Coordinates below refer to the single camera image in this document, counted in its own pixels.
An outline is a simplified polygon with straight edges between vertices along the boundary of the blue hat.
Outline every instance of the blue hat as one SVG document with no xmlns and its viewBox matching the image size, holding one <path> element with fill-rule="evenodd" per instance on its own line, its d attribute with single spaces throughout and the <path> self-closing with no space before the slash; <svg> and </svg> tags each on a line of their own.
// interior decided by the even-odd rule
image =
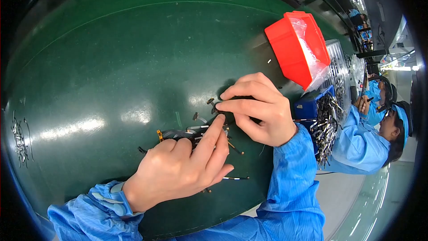
<svg viewBox="0 0 428 241">
<path fill-rule="evenodd" d="M 396 111 L 398 116 L 399 116 L 399 119 L 401 119 L 403 121 L 404 146 L 406 146 L 407 138 L 409 137 L 409 119 L 407 117 L 406 110 L 404 109 L 404 106 L 400 107 L 399 105 L 397 105 L 397 103 L 393 103 L 391 109 Z"/>
</svg>

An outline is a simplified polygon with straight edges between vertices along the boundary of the wrist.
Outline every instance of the wrist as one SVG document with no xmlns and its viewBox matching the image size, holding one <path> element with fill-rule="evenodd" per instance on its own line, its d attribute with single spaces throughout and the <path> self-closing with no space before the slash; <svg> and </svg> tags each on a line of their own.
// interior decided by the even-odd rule
<svg viewBox="0 0 428 241">
<path fill-rule="evenodd" d="M 158 204 L 141 183 L 137 182 L 135 174 L 124 183 L 122 191 L 132 212 L 146 212 Z"/>
</svg>

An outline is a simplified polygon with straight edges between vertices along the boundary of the green anti-static mat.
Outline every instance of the green anti-static mat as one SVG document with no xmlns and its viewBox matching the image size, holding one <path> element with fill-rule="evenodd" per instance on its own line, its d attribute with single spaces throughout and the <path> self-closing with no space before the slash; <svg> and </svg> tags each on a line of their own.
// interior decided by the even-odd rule
<svg viewBox="0 0 428 241">
<path fill-rule="evenodd" d="M 258 46 L 264 28 L 292 10 L 280 0 L 70 0 L 47 16 L 8 66 L 2 121 L 34 210 L 46 217 L 50 204 L 126 180 L 143 157 L 138 146 L 156 145 L 158 129 L 200 125 L 195 112 L 211 120 L 206 101 L 245 74 L 263 72 L 291 101 L 299 98 L 301 87 L 283 77 L 271 48 Z M 327 39 L 338 37 L 321 29 Z M 13 110 L 31 130 L 35 162 L 28 168 L 18 168 Z M 250 179 L 155 206 L 140 224 L 146 240 L 211 227 L 265 200 L 272 148 L 233 125 L 230 135 L 245 151 L 231 149 L 230 176 Z"/>
</svg>

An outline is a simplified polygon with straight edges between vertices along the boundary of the plastic bag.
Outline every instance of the plastic bag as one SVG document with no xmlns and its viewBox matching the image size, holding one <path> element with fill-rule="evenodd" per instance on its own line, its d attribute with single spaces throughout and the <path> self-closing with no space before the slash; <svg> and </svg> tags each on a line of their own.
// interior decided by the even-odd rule
<svg viewBox="0 0 428 241">
<path fill-rule="evenodd" d="M 311 73 L 312 82 L 309 84 L 305 92 L 318 89 L 321 84 L 329 78 L 329 67 L 320 62 L 305 40 L 305 31 L 308 27 L 303 19 L 290 18 L 293 29 L 302 46 L 303 54 L 305 55 L 308 64 L 309 72 Z"/>
</svg>

